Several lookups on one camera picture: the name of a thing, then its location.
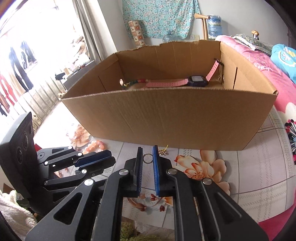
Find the key ring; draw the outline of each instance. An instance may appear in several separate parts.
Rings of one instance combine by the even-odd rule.
[[[144,154],[144,156],[143,156],[143,162],[145,162],[146,164],[150,164],[150,163],[152,163],[153,161],[151,161],[151,162],[146,162],[146,161],[144,160],[144,157],[145,157],[146,155],[150,155],[150,156],[152,156],[152,154],[150,154],[150,153]]]

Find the wall socket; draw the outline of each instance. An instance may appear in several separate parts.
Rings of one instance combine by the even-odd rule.
[[[194,40],[199,40],[200,36],[199,35],[190,35],[190,39],[194,39]]]

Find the hanging clothes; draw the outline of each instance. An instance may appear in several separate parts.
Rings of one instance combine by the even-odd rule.
[[[28,68],[27,58],[26,58],[24,51],[22,51],[21,54],[22,54],[22,65],[23,65],[24,69],[26,69],[26,68]]]
[[[123,0],[123,18],[129,37],[129,21],[139,20],[145,38],[162,38],[168,32],[184,39],[200,14],[197,0]]]
[[[0,103],[3,105],[3,107],[5,108],[6,112],[9,113],[9,104],[7,103],[5,97],[0,93]]]
[[[28,62],[36,62],[37,60],[35,59],[32,50],[30,49],[30,47],[28,46],[28,44],[26,43],[26,41],[22,41],[21,45],[20,45],[21,49],[24,50],[28,56]]]
[[[13,93],[11,86],[8,84],[7,80],[5,79],[5,77],[1,73],[0,73],[0,86],[2,87],[2,89],[6,95],[6,99],[8,99],[10,101],[10,103],[14,106],[15,103],[13,102],[13,100],[10,98],[9,95],[12,96],[12,98],[15,100],[15,102],[17,102],[17,98],[15,97],[15,94]]]
[[[4,77],[10,82],[10,86],[17,97],[20,97],[26,93],[25,89],[21,86],[14,73],[12,73],[11,66],[8,66],[5,70],[1,70],[1,74],[3,74]]]
[[[2,104],[1,103],[0,103],[0,112],[1,112],[1,115],[7,116],[7,114],[5,113],[5,111],[2,109]]]
[[[15,76],[16,76],[17,80],[19,81],[19,83],[22,85],[22,87],[26,90],[26,92],[28,90],[32,89],[34,85],[32,84],[29,77],[27,76],[27,73],[24,71],[24,69],[20,65],[20,62],[17,59],[17,55],[16,55],[15,50],[13,49],[13,47],[10,48],[9,59],[10,59],[11,67],[12,67],[14,73],[15,73]],[[27,87],[23,83],[21,77],[18,76],[18,74],[16,73],[15,66],[16,66],[17,70],[19,71],[20,75],[22,76],[22,78],[23,78],[24,82],[26,83]]]

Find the floral fabric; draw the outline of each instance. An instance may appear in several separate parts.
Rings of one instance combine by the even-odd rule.
[[[168,32],[187,37],[194,13],[200,13],[197,0],[123,0],[123,18],[130,38],[128,22],[138,19],[144,37],[162,38]]]

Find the blue pillow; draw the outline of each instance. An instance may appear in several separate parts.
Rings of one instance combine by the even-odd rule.
[[[271,61],[296,84],[296,50],[276,44],[271,50]]]

